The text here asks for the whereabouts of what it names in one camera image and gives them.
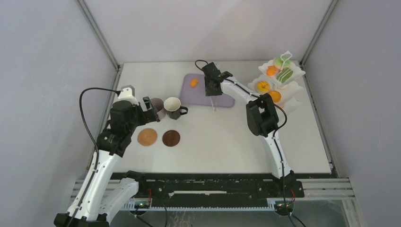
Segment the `purple mug black handle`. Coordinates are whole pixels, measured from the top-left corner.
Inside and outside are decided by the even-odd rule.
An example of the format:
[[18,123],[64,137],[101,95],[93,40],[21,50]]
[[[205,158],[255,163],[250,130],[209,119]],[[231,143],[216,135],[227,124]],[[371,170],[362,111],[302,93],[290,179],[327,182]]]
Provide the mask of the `purple mug black handle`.
[[166,116],[166,111],[164,109],[164,101],[160,98],[152,98],[151,103],[153,107],[157,111],[157,115],[159,117],[159,120],[162,120]]

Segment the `black mug white inside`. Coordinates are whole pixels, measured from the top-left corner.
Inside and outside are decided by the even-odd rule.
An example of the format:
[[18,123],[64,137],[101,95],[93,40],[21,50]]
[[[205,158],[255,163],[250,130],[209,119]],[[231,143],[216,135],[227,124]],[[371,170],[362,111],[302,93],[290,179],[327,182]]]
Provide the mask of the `black mug white inside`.
[[177,97],[169,97],[164,101],[164,109],[169,118],[178,120],[182,115],[188,113],[188,108],[182,106],[181,100]]

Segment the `woven rattan coaster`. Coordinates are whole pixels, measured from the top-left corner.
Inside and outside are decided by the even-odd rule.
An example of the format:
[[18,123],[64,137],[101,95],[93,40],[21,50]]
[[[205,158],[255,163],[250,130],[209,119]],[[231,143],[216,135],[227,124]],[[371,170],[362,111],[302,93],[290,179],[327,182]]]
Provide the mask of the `woven rattan coaster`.
[[137,137],[137,141],[142,146],[151,146],[157,140],[157,132],[152,128],[143,129]]

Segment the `steel white serving tongs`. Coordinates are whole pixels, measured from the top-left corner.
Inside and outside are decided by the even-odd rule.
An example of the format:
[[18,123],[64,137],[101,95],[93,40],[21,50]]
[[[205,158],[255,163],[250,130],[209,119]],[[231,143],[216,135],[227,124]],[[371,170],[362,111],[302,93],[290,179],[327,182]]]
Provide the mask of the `steel white serving tongs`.
[[211,101],[211,106],[213,108],[213,111],[216,112],[217,111],[217,97],[211,96],[210,101]]

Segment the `dark wooden round coaster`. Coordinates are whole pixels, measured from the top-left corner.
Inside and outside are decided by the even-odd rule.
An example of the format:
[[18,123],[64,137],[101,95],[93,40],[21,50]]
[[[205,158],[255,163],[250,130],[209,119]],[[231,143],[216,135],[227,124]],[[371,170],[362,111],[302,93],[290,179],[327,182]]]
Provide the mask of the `dark wooden round coaster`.
[[181,136],[178,131],[168,130],[163,134],[162,142],[167,147],[174,147],[180,142]]

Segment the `yellow frosted donut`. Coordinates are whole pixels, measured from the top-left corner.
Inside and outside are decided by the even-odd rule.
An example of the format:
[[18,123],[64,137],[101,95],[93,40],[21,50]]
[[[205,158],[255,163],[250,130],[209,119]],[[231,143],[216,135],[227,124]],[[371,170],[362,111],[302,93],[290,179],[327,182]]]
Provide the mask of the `yellow frosted donut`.
[[255,84],[255,91],[261,95],[270,91],[271,86],[267,81],[259,81]]

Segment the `orange bear cookie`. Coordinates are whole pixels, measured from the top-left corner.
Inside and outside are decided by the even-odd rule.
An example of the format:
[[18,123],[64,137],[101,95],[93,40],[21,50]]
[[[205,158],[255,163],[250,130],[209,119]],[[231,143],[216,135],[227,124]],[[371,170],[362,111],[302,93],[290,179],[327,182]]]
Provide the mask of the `orange bear cookie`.
[[267,76],[274,76],[277,71],[278,71],[278,68],[276,68],[274,65],[269,66],[266,70],[266,74],[267,74]]

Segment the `white three tier stand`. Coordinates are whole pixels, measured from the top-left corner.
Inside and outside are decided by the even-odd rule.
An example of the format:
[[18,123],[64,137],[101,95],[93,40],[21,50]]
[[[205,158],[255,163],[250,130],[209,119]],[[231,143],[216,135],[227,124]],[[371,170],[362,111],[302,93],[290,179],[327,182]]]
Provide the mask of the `white three tier stand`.
[[[287,51],[281,56],[287,56],[291,60],[292,53]],[[267,76],[266,70],[269,66],[273,66],[273,60],[264,63],[263,65],[259,66],[258,69],[262,73],[258,78],[254,79],[252,82],[248,83],[248,88],[252,91],[255,91],[255,84],[259,81],[267,81],[271,89],[270,91],[278,91],[281,93],[282,98],[277,104],[280,108],[282,108],[286,113],[290,114],[294,112],[298,107],[300,107],[301,103],[296,100],[296,95],[303,90],[303,88],[296,82],[297,79],[301,78],[305,75],[305,71],[303,71],[299,66],[291,61],[291,64],[288,68],[294,71],[291,78],[289,78],[284,84],[280,83],[276,80],[277,75],[282,71],[279,70],[275,73],[274,76]]]

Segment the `orange egg tart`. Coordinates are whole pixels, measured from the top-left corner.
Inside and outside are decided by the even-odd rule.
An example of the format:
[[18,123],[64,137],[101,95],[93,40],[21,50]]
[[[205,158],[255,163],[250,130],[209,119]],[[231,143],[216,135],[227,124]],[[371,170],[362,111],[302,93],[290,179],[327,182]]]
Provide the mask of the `orange egg tart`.
[[278,91],[272,90],[272,91],[269,91],[268,94],[271,96],[274,103],[278,103],[282,98],[281,93]]

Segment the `green striped cake slice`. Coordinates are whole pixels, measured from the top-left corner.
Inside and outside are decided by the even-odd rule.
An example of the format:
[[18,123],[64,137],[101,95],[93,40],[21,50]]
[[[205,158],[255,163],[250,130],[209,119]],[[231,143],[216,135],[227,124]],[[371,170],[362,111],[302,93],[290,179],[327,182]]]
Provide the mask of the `green striped cake slice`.
[[276,80],[284,84],[289,78],[292,77],[294,71],[290,68],[283,69],[276,77]]

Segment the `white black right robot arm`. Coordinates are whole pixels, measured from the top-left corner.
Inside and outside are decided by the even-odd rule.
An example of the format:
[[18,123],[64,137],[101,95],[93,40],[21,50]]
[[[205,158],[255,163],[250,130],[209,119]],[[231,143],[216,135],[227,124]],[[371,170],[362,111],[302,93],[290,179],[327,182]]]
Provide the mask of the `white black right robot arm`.
[[204,73],[206,96],[228,95],[235,100],[244,101],[247,126],[250,132],[259,137],[270,157],[273,190],[280,197],[287,196],[296,182],[294,171],[289,166],[283,152],[279,129],[287,123],[287,115],[279,125],[277,110],[284,110],[275,104],[269,94],[258,95],[241,84],[230,72],[221,72],[214,62],[196,60],[195,66]]

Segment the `orange star cookie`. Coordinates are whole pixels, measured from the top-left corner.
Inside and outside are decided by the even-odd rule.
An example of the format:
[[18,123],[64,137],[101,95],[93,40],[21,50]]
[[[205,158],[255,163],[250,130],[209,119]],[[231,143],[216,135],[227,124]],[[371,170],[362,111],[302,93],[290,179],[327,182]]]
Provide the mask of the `orange star cookie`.
[[190,81],[190,86],[191,86],[191,87],[196,87],[198,83],[199,83],[199,80],[198,80],[198,79],[192,79],[192,80]]

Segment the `lavender serving tray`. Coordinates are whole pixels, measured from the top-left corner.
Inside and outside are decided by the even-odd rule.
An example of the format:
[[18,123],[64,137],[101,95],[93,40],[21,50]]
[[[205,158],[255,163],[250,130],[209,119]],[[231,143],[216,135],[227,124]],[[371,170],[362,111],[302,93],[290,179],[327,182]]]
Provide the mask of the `lavender serving tray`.
[[[196,87],[190,86],[192,79],[198,79],[199,83]],[[182,89],[179,99],[182,104],[186,105],[203,105],[211,106],[211,96],[205,95],[205,81],[203,74],[187,74],[184,76]],[[235,100],[229,95],[222,94],[217,97],[217,107],[231,108],[235,104]]]

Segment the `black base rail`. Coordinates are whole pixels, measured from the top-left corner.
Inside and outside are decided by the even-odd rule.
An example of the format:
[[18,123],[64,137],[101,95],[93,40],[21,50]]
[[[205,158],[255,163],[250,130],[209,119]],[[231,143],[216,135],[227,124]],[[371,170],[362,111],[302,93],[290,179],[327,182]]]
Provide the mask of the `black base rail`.
[[294,176],[276,180],[272,174],[113,173],[112,180],[133,177],[135,198],[152,200],[161,208],[265,208],[268,199],[291,202],[305,196]]

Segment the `aluminium frame post left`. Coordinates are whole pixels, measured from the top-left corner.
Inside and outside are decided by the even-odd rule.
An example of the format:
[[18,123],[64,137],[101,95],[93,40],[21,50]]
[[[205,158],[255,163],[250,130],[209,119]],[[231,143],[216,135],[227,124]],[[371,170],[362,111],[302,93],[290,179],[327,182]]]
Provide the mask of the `aluminium frame post left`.
[[82,12],[85,20],[87,21],[90,29],[95,35],[95,38],[99,42],[103,52],[105,53],[106,57],[108,58],[109,62],[115,69],[115,71],[120,70],[120,65],[110,47],[108,44],[103,32],[101,31],[98,23],[96,22],[95,17],[93,16],[88,4],[86,3],[85,0],[76,0],[75,3],[77,4],[79,10]]

